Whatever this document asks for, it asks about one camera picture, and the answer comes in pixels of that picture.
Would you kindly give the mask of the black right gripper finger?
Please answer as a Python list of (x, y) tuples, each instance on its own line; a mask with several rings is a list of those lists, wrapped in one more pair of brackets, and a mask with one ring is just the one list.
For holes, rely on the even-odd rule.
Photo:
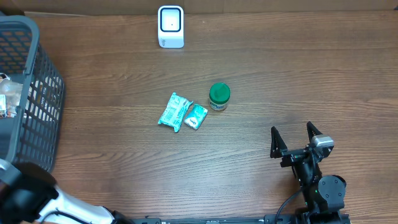
[(322, 135), (322, 132), (320, 132), (311, 121), (307, 122), (307, 133), (309, 139), (312, 139), (314, 136)]
[(273, 159), (281, 158), (284, 152), (288, 151), (288, 148), (275, 126), (271, 128), (271, 139), (270, 157)]

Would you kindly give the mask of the green lid jar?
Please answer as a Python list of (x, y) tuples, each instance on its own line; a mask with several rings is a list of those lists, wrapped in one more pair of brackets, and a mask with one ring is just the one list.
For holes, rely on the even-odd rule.
[(223, 111), (228, 107), (231, 90), (225, 83), (215, 83), (209, 91), (209, 104), (215, 111)]

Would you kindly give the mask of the small teal tissue pack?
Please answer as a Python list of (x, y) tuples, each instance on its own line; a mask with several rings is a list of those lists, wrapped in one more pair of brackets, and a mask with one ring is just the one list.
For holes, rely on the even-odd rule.
[(184, 123), (197, 130), (205, 120), (208, 110), (199, 104), (194, 104), (193, 109), (184, 119)]

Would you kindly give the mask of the clear snack pouch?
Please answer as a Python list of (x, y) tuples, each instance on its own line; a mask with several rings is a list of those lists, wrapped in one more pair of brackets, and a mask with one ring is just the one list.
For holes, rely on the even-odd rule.
[(14, 82), (5, 73), (1, 73), (1, 119), (17, 115), (23, 85)]

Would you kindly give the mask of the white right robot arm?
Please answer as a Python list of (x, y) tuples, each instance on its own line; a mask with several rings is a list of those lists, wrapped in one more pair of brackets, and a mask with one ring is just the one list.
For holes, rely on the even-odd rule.
[[(338, 175), (324, 176), (319, 163), (327, 158), (334, 146), (334, 140), (319, 131), (312, 122), (307, 122), (309, 143), (301, 149), (288, 149), (276, 127), (271, 127), (270, 157), (281, 159), (281, 167), (290, 167), (300, 188), (278, 209), (271, 223), (350, 223), (348, 215), (340, 210), (345, 207), (346, 181)], [(298, 195), (303, 195), (305, 206), (294, 214), (283, 217), (285, 206)]]

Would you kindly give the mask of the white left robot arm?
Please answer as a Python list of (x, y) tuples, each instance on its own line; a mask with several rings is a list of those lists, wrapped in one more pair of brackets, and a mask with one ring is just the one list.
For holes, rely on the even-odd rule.
[(1, 160), (1, 223), (132, 223), (117, 211), (64, 192), (55, 178), (31, 162)]

